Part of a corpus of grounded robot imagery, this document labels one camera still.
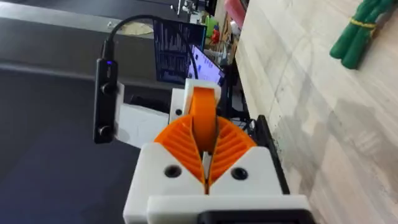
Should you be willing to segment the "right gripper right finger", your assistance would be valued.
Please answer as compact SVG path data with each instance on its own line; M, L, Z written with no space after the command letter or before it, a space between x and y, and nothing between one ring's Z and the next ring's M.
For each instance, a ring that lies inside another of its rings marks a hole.
M266 147L258 146L242 129L218 118L219 133L208 174L210 195L282 195Z

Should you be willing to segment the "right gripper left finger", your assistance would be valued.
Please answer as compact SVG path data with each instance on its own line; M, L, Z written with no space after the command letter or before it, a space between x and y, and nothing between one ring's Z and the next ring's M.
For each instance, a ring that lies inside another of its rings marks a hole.
M205 195L205 173L192 128L193 116L182 116L143 145L123 210L125 223L147 223L151 196Z

